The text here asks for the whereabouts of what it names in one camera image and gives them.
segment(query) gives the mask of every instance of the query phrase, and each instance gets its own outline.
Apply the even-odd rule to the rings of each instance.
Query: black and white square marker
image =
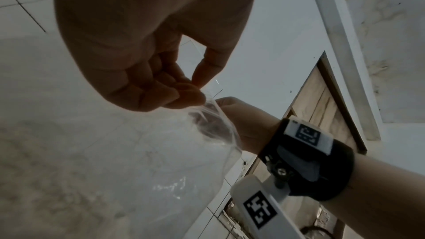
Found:
[[[319,131],[316,131],[313,128],[300,124],[300,127],[298,128],[297,133],[295,134],[295,137],[312,146],[317,146],[319,143],[320,134],[321,133]]]
[[[258,229],[277,215],[275,209],[261,191],[254,194],[243,205]]]

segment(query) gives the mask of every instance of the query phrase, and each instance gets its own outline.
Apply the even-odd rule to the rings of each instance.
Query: transparent plastic sheet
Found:
[[[57,37],[0,50],[0,238],[182,238],[240,157],[212,99],[129,112]]]

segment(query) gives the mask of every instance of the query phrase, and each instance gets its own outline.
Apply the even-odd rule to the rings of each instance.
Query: qr code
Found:
[[[258,229],[266,225],[267,222],[277,215],[276,210],[261,191],[258,191],[254,196],[249,198],[243,205]]]

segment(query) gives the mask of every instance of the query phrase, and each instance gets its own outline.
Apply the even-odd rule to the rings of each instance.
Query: forearm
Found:
[[[323,205],[365,239],[418,238],[425,177],[357,155],[346,189]]]

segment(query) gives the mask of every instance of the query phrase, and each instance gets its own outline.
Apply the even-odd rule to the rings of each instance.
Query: wrist-mounted device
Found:
[[[291,196],[330,200],[348,184],[354,151],[331,134],[294,116],[283,119],[271,141],[259,154],[275,185],[289,185]]]

